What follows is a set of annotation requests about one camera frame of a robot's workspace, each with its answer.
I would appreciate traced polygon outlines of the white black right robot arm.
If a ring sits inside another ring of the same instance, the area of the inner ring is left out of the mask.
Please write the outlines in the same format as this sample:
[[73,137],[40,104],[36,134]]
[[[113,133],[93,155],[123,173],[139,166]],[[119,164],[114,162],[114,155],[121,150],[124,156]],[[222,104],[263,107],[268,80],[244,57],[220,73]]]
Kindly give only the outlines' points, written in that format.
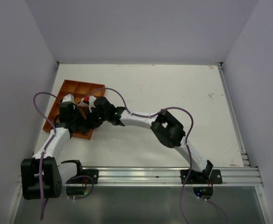
[[86,96],[79,105],[88,106],[86,125],[89,129],[98,128],[104,121],[114,126],[136,126],[150,129],[158,141],[167,148],[175,149],[191,166],[190,176],[200,183],[212,177],[213,164],[204,157],[188,139],[190,131],[167,110],[157,114],[128,112],[125,107],[115,107],[105,97]]

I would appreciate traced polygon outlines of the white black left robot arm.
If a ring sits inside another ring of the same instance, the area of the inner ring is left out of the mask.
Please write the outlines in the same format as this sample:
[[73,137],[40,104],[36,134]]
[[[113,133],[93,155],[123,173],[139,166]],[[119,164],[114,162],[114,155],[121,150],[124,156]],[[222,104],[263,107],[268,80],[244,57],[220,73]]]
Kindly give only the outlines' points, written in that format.
[[79,160],[57,163],[61,151],[85,118],[73,102],[59,105],[58,118],[42,148],[21,162],[22,193],[26,200],[57,198],[66,183],[86,179]]

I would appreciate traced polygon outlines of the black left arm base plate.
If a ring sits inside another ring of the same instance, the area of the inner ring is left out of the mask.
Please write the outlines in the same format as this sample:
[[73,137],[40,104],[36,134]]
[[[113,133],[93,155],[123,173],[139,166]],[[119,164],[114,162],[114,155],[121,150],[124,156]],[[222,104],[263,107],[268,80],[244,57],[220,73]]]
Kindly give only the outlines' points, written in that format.
[[99,179],[99,171],[97,169],[83,169],[81,173],[70,178],[66,183],[67,184],[97,184]]

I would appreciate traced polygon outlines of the olive underwear with cream waistband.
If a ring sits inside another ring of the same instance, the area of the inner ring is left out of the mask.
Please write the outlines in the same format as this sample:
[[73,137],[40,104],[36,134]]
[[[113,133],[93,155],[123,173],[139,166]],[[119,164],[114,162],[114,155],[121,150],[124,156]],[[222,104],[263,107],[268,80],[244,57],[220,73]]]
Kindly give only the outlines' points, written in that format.
[[88,135],[91,130],[92,129],[87,127],[86,125],[77,126],[77,133],[79,134]]

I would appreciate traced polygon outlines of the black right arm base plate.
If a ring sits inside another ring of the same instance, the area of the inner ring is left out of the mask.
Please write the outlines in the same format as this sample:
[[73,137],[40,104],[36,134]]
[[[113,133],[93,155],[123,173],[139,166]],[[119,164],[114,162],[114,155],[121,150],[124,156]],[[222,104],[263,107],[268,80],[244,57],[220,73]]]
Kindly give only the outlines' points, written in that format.
[[210,177],[207,179],[202,173],[192,170],[186,184],[223,184],[221,171],[219,169],[213,169]]

